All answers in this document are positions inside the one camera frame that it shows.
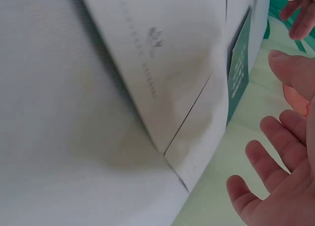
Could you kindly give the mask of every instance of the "hand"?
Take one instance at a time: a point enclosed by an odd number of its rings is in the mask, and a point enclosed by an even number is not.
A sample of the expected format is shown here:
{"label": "hand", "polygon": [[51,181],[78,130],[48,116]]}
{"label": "hand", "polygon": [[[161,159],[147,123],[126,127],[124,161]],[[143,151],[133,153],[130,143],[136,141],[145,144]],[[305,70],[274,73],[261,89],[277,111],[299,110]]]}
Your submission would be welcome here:
{"label": "hand", "polygon": [[298,8],[301,8],[289,35],[293,40],[302,40],[307,37],[315,26],[315,0],[289,1],[281,11],[280,18],[286,21]]}
{"label": "hand", "polygon": [[233,207],[248,226],[315,225],[315,60],[269,54],[269,65],[286,85],[311,101],[308,120],[294,111],[280,115],[280,122],[266,117],[260,127],[279,153],[289,172],[284,171],[258,141],[250,142],[246,154],[270,193],[259,199],[239,176],[226,186]]}

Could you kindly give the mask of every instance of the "green surface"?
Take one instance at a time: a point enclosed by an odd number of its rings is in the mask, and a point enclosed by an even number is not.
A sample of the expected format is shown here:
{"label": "green surface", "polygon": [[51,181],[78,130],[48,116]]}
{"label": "green surface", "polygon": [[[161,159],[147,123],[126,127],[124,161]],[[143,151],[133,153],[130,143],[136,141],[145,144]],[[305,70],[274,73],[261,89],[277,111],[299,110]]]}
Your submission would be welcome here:
{"label": "green surface", "polygon": [[[173,226],[244,226],[234,212],[225,189],[226,179],[233,174],[241,175],[259,197],[267,196],[267,191],[246,158],[245,145],[257,139],[280,162],[260,132],[259,122],[267,115],[278,117],[283,110],[290,108],[283,98],[282,84],[269,68],[268,53],[271,49],[278,49],[292,55],[304,54],[289,38],[282,22],[273,17],[268,19],[269,36],[262,43],[250,74],[250,83],[220,146]],[[309,44],[305,41],[301,43],[307,56],[314,57],[315,52]]]}
{"label": "green surface", "polygon": [[242,29],[232,51],[231,66],[228,75],[229,109],[227,123],[230,122],[235,109],[249,83],[248,44],[251,31],[252,9],[249,8]]}

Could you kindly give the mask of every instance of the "white surface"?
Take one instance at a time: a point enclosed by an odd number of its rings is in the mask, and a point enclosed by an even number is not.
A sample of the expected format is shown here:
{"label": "white surface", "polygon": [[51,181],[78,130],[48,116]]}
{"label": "white surface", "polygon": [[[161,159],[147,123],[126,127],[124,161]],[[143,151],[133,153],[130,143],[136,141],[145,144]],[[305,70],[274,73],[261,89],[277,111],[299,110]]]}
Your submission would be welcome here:
{"label": "white surface", "polygon": [[0,224],[168,226],[188,193],[78,11],[0,0]]}
{"label": "white surface", "polygon": [[225,40],[212,53],[214,72],[176,134],[165,158],[191,192],[218,147],[228,112]]}
{"label": "white surface", "polygon": [[[210,76],[209,56],[224,31],[226,0],[86,2],[163,153]],[[161,31],[153,43],[162,42],[154,51],[148,43],[153,27]]]}

